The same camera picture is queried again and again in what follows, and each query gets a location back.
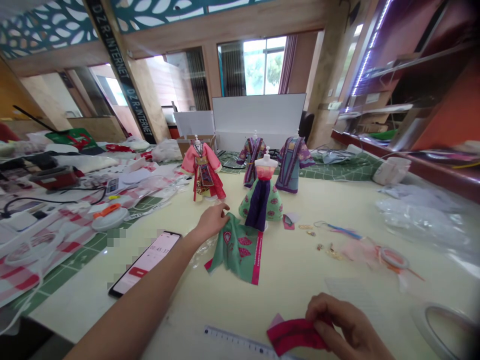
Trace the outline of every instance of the decorative leaf lattice panel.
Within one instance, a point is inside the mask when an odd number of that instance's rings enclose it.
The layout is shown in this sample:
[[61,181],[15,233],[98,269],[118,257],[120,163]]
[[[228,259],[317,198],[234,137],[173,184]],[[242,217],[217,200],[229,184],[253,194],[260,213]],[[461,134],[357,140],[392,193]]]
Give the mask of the decorative leaf lattice panel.
[[123,33],[271,0],[111,0]]
[[0,25],[0,49],[15,59],[97,40],[82,0],[57,0]]

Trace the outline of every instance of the chair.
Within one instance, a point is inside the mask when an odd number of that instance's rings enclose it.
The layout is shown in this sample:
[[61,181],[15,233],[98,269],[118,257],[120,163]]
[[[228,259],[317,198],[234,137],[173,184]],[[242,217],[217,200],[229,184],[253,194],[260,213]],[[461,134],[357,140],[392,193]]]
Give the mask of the chair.
[[306,111],[301,112],[300,125],[298,126],[298,135],[305,138],[305,142],[309,140],[312,125],[314,124],[315,115]]

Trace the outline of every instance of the white board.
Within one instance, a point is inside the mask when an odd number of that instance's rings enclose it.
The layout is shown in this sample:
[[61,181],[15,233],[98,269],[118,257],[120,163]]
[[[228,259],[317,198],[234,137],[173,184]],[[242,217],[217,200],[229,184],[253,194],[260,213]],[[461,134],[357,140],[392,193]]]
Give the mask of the white board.
[[178,133],[185,135],[214,135],[214,116],[212,111],[174,112]]
[[214,97],[213,118],[220,150],[240,151],[255,130],[280,149],[299,128],[305,93]]

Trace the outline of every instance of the ceiling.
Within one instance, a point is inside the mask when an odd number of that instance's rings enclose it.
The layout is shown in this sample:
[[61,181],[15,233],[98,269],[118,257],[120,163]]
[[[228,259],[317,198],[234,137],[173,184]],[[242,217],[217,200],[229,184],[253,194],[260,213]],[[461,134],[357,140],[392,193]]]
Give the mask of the ceiling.
[[0,21],[49,3],[52,0],[0,0]]

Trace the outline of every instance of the phone screen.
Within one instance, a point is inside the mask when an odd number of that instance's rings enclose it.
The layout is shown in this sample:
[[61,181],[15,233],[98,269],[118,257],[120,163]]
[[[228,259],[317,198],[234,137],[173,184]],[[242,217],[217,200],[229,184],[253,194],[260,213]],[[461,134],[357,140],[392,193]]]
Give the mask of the phone screen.
[[167,256],[181,235],[164,231],[151,244],[126,273],[110,289],[110,295],[120,297],[130,290],[141,278]]

